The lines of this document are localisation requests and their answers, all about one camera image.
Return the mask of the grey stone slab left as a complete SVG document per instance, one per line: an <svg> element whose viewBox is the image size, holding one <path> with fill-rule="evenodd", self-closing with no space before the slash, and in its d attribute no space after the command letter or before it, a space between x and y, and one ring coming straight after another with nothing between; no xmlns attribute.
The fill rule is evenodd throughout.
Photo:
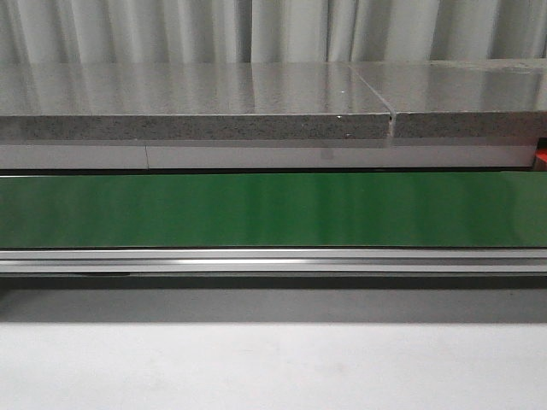
<svg viewBox="0 0 547 410"><path fill-rule="evenodd" d="M342 63L49 63L1 68L1 139L381 139L391 114Z"/></svg>

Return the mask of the grey stone slab right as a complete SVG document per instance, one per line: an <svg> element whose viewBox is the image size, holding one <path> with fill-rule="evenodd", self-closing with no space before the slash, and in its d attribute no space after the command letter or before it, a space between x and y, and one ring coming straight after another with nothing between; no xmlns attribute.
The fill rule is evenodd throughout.
<svg viewBox="0 0 547 410"><path fill-rule="evenodd" d="M479 138L534 145L546 135L546 61L359 62L392 111L395 139Z"/></svg>

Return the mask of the grey stone slab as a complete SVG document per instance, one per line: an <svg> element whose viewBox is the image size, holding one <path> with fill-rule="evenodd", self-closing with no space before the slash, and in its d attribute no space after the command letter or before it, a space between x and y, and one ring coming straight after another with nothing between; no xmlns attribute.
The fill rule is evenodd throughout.
<svg viewBox="0 0 547 410"><path fill-rule="evenodd" d="M391 114L342 63L49 63L1 68L1 139L381 139Z"/></svg>
<svg viewBox="0 0 547 410"><path fill-rule="evenodd" d="M392 111L395 139L479 138L534 145L546 135L546 61L359 62Z"/></svg>

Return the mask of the aluminium conveyor frame rail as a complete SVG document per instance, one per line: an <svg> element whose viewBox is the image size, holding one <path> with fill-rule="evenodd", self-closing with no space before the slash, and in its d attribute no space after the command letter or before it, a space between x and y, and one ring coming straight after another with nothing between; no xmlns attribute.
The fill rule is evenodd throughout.
<svg viewBox="0 0 547 410"><path fill-rule="evenodd" d="M4 250L4 278L541 277L545 249Z"/></svg>

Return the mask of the red plastic tray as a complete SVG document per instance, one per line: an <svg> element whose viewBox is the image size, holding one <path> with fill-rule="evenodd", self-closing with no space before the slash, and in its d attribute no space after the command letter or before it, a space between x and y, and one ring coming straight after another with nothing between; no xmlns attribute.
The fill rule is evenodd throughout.
<svg viewBox="0 0 547 410"><path fill-rule="evenodd" d="M547 171L547 149L537 149L535 153L534 163L532 169L534 171L546 172Z"/></svg>

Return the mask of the grey pleated curtain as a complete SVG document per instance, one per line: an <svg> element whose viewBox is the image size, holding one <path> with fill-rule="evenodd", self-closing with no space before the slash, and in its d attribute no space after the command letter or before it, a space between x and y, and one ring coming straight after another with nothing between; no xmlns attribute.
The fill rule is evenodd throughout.
<svg viewBox="0 0 547 410"><path fill-rule="evenodd" d="M539 58L543 1L4 1L1 60L375 62Z"/></svg>

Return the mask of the green conveyor belt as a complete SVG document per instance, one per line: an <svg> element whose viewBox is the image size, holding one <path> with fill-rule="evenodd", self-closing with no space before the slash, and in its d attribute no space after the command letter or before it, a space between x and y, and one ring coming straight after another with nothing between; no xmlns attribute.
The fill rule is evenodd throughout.
<svg viewBox="0 0 547 410"><path fill-rule="evenodd" d="M546 244L534 172L4 177L4 248Z"/></svg>

